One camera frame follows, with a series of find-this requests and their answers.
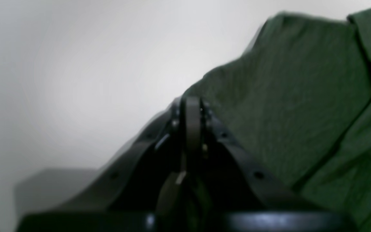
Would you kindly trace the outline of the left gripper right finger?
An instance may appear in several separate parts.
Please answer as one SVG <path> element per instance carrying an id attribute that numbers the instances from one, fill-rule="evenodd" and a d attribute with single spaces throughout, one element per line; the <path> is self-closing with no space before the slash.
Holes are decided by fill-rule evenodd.
<path id="1" fill-rule="evenodd" d="M 193 168 L 214 193 L 206 232 L 356 232 L 352 218 L 294 193 L 193 97 Z"/>

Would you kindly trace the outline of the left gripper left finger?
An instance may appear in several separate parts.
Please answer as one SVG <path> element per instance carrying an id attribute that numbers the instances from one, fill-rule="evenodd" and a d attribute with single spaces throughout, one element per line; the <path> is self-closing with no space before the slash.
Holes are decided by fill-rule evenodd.
<path id="1" fill-rule="evenodd" d="M 193 232 L 194 98 L 153 119 L 86 188 L 25 216 L 18 232 Z"/>

